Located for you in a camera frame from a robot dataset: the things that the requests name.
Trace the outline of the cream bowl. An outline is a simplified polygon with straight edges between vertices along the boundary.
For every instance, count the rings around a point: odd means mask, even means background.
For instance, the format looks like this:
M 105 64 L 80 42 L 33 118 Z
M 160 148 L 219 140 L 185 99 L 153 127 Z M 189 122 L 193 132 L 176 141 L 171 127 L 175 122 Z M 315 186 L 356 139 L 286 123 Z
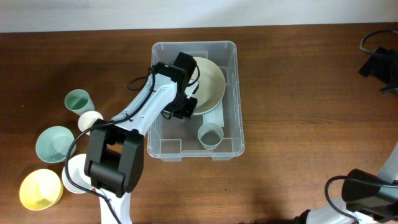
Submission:
M 192 95 L 198 100 L 194 115 L 205 114 L 215 109 L 223 99 L 226 80 L 220 67 L 211 60 L 194 57 L 200 71 L 198 90 Z M 195 69 L 192 79 L 196 79 L 198 70 Z

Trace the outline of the grey cup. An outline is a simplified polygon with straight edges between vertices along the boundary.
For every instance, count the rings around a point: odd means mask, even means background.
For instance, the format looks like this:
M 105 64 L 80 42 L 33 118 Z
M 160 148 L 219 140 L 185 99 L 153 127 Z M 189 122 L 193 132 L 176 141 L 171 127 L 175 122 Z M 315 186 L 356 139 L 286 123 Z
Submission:
M 222 127 L 215 123 L 202 125 L 198 130 L 198 140 L 206 150 L 216 149 L 224 138 Z

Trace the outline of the cream cup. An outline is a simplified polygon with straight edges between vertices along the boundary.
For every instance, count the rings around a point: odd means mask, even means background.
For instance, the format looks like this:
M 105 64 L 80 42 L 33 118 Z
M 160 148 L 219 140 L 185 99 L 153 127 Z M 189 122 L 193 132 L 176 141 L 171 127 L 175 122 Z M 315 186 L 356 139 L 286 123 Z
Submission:
M 81 132 L 92 127 L 97 119 L 103 119 L 103 116 L 97 111 L 87 111 L 78 119 L 78 128 Z

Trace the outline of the green cup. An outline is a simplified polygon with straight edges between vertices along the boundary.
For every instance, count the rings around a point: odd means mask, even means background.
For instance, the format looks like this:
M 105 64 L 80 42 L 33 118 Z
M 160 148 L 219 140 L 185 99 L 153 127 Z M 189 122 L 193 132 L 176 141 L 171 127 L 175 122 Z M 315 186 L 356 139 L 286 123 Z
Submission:
M 95 106 L 87 91 L 76 89 L 69 92 L 65 97 L 65 106 L 68 110 L 81 116 L 87 111 L 94 111 Z

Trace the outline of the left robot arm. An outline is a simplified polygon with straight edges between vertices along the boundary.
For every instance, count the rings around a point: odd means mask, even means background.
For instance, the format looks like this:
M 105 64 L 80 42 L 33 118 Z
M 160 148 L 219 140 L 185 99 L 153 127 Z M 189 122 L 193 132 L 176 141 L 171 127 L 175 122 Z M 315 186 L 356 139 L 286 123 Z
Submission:
M 111 121 L 97 119 L 90 128 L 84 174 L 100 198 L 102 223 L 130 223 L 130 193 L 144 168 L 144 138 L 158 115 L 191 118 L 197 105 L 192 80 L 198 65 L 179 53 L 174 63 L 149 68 L 147 81 L 133 101 Z

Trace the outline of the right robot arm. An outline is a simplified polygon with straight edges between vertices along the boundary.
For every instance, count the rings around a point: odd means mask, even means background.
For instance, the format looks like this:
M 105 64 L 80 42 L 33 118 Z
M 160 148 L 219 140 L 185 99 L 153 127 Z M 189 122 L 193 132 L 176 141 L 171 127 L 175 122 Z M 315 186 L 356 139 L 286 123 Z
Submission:
M 378 47 L 359 73 L 386 84 L 383 93 L 397 94 L 397 51 Z M 294 223 L 385 223 L 397 221 L 397 147 L 378 175 L 353 169 L 348 175 L 330 178 L 324 189 L 328 204 L 306 210 Z

